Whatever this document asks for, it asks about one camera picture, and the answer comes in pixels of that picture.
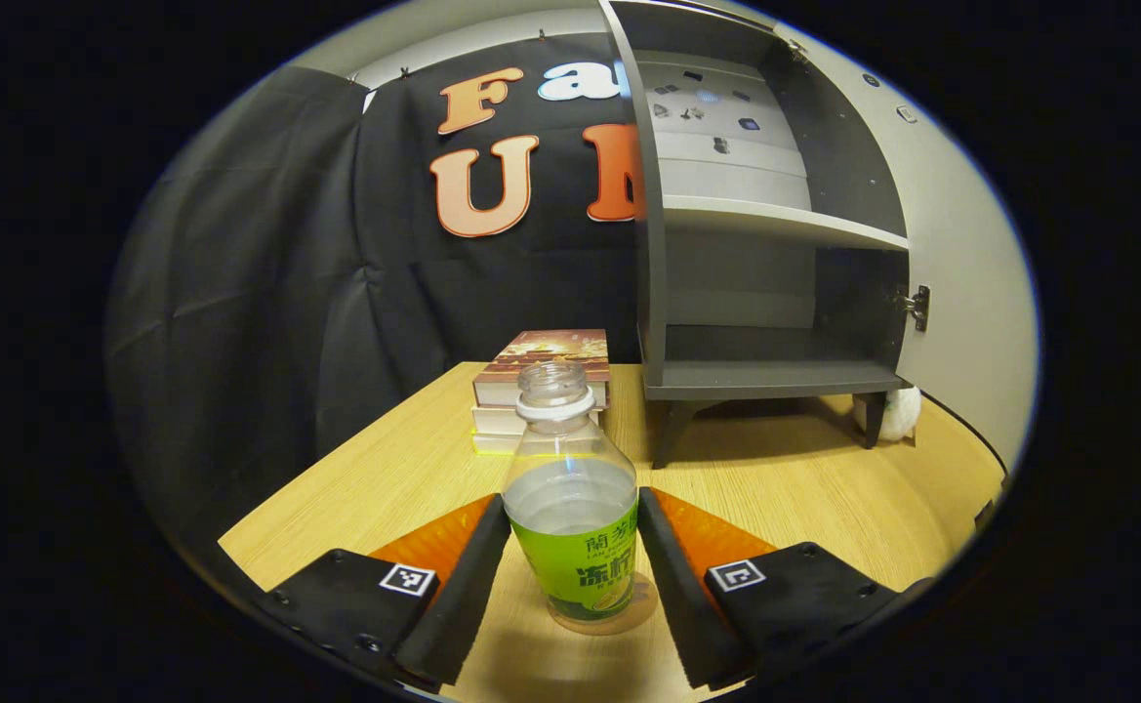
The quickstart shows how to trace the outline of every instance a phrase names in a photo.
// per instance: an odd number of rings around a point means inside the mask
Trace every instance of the door hinge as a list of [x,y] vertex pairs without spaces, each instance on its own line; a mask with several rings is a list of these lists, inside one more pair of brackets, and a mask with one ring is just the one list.
[[914,294],[913,298],[908,298],[904,286],[901,286],[892,300],[899,304],[901,310],[913,315],[917,332],[926,332],[926,325],[930,324],[930,286],[919,285],[917,294]]
[[798,64],[808,63],[808,57],[806,57],[806,54],[808,54],[808,49],[803,48],[803,46],[801,46],[799,41],[794,39],[787,39],[786,43],[787,43],[787,49],[792,50],[792,60],[794,63]]

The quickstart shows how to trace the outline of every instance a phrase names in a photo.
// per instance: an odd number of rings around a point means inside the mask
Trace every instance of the orange letter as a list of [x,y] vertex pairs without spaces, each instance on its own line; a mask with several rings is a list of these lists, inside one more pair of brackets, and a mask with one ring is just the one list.
[[444,120],[439,132],[453,134],[458,132],[459,129],[467,129],[468,126],[491,120],[496,111],[484,107],[484,99],[488,99],[493,105],[502,103],[504,95],[509,95],[509,88],[502,81],[518,80],[521,76],[521,68],[503,68],[503,71],[491,72],[479,78],[463,80],[461,83],[451,84],[442,90],[440,95],[448,98],[448,119]]
[[502,199],[491,210],[476,210],[470,203],[470,164],[479,152],[462,148],[431,161],[436,175],[436,212],[446,231],[458,236],[488,236],[516,226],[531,204],[531,148],[540,144],[534,135],[502,138],[491,151],[500,156]]
[[[637,178],[638,132],[636,126],[590,126],[583,138],[597,146],[598,196],[588,205],[588,217],[597,223],[636,219],[636,197],[642,199],[642,181]],[[631,197],[626,196],[631,183]]]

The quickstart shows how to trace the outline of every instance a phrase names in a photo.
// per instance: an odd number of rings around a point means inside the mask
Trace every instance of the book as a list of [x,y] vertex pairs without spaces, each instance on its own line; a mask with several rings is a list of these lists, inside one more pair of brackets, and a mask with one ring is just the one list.
[[[476,418],[476,430],[484,435],[521,435],[526,430],[526,420],[517,417],[515,409],[485,409],[476,405],[470,411]],[[599,425],[600,410],[592,410],[589,418]]]
[[512,409],[517,374],[531,364],[570,359],[583,364],[597,409],[609,406],[609,347],[602,329],[527,330],[518,334],[476,375],[476,404]]
[[513,454],[521,435],[486,435],[471,433],[470,441],[476,444],[476,454]]

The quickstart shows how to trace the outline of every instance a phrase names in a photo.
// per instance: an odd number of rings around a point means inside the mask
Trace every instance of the white wall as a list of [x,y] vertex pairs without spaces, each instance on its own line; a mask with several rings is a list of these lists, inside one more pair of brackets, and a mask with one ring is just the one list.
[[[754,22],[774,24],[774,19],[739,3],[726,0],[699,0]],[[570,10],[567,14],[544,14]],[[519,18],[537,14],[539,17]],[[486,31],[460,32],[462,29],[494,19],[510,19]],[[378,88],[383,81],[400,75],[400,66],[414,71],[444,58],[535,37],[540,27],[544,35],[573,34],[580,31],[605,31],[605,14],[598,0],[407,0],[391,8],[359,18],[353,26],[321,41],[289,62],[293,66],[317,68],[339,76],[351,76],[361,68],[371,83],[356,78],[357,83]]]

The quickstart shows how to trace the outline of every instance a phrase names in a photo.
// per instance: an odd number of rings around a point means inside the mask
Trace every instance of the green bottle label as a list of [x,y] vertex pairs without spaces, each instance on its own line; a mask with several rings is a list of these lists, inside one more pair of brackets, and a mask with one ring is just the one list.
[[543,534],[510,519],[527,564],[553,608],[575,620],[618,614],[636,575],[638,495],[613,524],[583,534]]

